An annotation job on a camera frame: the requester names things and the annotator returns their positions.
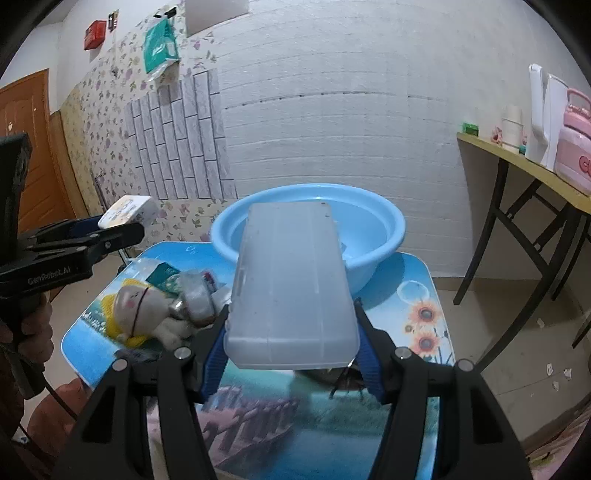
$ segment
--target cable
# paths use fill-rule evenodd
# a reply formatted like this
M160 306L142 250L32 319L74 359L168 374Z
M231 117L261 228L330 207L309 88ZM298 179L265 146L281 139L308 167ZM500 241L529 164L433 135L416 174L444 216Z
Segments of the cable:
M29 442L31 442L31 445L33 445L33 447L37 450L41 450L41 447L39 447L39 445L35 442L35 440L33 440L31 438L31 436L29 435L29 433L25 430L25 427L22 426L22 424L18 424L18 427L22 430L22 432L25 434L25 437L27 437L27 439L29 440Z
M54 468L54 466L56 464L56 459L53 458L48 453L45 453L45 451L43 451L41 449L41 447L39 447L39 445L35 442L35 440L33 440L31 438L31 436L29 435L29 433L25 430L25 427L22 426L22 424L19 423L18 424L18 427L22 430L22 432L25 434L25 436L29 440L29 443L31 444L30 448L31 448L31 450L33 450L33 454L40 461L42 461L42 463L44 463L46 465L46 467L49 468L49 470L53 470L53 468Z
M51 394L51 396L55 398L56 402L59 403L60 407L62 407L67 412L67 414L73 418L74 421L78 420L78 415L76 415L74 411L68 406L68 404L64 402L64 400L57 394L57 392L53 390L53 387L49 384L45 378L45 375L43 375L43 381L45 383L45 388Z

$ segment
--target yellow hat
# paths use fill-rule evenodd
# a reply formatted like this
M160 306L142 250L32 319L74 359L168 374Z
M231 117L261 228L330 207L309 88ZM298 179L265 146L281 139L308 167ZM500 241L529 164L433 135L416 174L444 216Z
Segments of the yellow hat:
M143 288L146 288L149 286L147 283L141 282L139 280L135 280L134 278L126 278L123 281L123 286L127 286L127 285L135 285L135 286L143 287ZM105 319L106 319L105 333L107 334L107 336L109 338L112 338L113 340L116 340L119 342L120 340L118 339L118 337L119 337L119 335L123 334L123 331L119 328L119 325L117 325L117 322L115 321L115 318L113 316L113 304L115 303L115 297L116 297L115 293L105 295L102 298L102 300L100 301L100 306L103 309L103 312L105 314ZM142 343L144 343L147 339L148 339L148 337L145 335L129 337L124 342L124 345L127 348L137 348L137 347L141 346Z

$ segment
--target sunflower print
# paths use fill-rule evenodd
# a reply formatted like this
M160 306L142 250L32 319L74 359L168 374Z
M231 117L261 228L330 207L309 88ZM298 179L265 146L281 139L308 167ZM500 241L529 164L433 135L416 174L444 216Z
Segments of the sunflower print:
M419 330L413 338L410 349L419 356L434 355L439 348L441 340L429 330Z
M410 306L408 320L417 326L435 325L443 318L441 307L430 300L422 300Z

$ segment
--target pink container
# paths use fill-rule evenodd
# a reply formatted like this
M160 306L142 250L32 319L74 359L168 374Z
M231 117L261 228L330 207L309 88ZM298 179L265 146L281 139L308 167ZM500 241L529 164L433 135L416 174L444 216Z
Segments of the pink container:
M558 136L556 174L585 195L591 195L591 100L584 93L569 88L569 104L564 113L564 126ZM589 109L570 103L576 95L587 102Z

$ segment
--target plastic bag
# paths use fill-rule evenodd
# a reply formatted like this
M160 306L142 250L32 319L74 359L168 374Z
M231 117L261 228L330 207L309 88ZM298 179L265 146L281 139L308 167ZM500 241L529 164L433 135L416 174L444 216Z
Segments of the plastic bag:
M168 18L163 18L146 33L144 41L144 61L147 81L158 78L166 68L179 61L177 43Z

